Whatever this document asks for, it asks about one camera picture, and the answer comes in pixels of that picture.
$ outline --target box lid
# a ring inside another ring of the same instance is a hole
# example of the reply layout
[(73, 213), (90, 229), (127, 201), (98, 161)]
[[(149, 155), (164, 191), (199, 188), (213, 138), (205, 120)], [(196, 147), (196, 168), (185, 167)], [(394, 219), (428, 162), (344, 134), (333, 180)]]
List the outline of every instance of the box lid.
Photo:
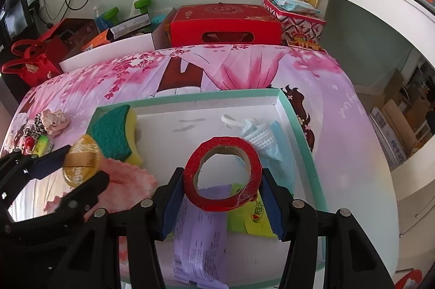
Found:
[(258, 17), (261, 21), (275, 21), (275, 18), (262, 6), (254, 4), (197, 4), (182, 6), (174, 22), (198, 19), (251, 19)]
[(279, 15), (284, 15), (285, 17), (292, 17), (292, 18), (298, 18), (298, 19), (306, 19), (314, 23), (319, 24), (326, 24), (326, 21), (315, 16), (314, 14), (305, 14), (305, 13), (295, 13), (295, 12), (288, 12), (272, 2), (272, 0), (264, 0), (265, 7), (272, 8), (275, 12), (277, 12)]

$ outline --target red box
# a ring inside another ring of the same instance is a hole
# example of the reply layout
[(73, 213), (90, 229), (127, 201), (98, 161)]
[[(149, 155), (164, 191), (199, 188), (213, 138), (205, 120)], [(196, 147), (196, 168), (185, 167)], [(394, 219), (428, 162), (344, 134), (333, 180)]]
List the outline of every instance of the red box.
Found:
[(180, 7), (170, 24), (173, 47), (204, 43), (281, 44), (281, 24), (262, 6), (198, 4)]
[(296, 42), (299, 38), (303, 41), (319, 43), (326, 21), (313, 14), (288, 12), (276, 6), (271, 0), (264, 0), (264, 6), (280, 21), (283, 40)]

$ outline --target red tape roll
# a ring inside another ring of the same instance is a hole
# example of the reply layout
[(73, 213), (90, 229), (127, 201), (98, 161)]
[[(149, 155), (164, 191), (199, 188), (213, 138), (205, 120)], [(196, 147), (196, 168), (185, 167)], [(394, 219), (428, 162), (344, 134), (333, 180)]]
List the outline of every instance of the red tape roll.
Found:
[[(215, 154), (232, 154), (241, 157), (251, 174), (247, 184), (234, 196), (224, 199), (208, 199), (198, 194), (198, 175), (202, 165)], [(183, 174), (184, 193), (195, 206), (207, 212), (226, 212), (257, 199), (262, 180), (262, 164), (254, 148), (237, 137), (214, 137), (202, 143), (193, 152)]]

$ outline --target plastic bottle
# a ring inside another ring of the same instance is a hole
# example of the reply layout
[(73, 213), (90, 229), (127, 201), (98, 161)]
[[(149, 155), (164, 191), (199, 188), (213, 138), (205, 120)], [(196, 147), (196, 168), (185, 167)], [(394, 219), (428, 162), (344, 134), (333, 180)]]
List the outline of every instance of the plastic bottle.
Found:
[(109, 28), (106, 20), (103, 18), (102, 15), (100, 15), (100, 7), (99, 6), (95, 6), (94, 7), (94, 11), (95, 11), (95, 17), (94, 17), (94, 22), (95, 25), (97, 26), (98, 32), (101, 33), (105, 30), (107, 30)]

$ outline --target metal screw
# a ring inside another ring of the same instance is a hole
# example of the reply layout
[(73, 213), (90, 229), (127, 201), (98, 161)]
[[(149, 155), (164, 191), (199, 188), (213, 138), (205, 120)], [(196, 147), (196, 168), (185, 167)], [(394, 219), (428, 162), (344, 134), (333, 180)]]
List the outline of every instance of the metal screw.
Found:
[(150, 198), (146, 198), (143, 201), (141, 201), (141, 207), (142, 208), (148, 208), (151, 207), (153, 205), (153, 200)]
[(106, 214), (106, 210), (104, 208), (98, 208), (95, 212), (94, 212), (94, 217), (102, 217), (103, 215)]
[(305, 202), (300, 199), (295, 199), (292, 204), (295, 208), (304, 208), (305, 206)]
[(347, 208), (341, 208), (340, 209), (340, 214), (343, 215), (343, 217), (350, 217), (352, 213)]
[(68, 203), (68, 207), (70, 207), (70, 208), (76, 208), (78, 205), (79, 204), (77, 203), (77, 201), (74, 201), (74, 200), (72, 200)]

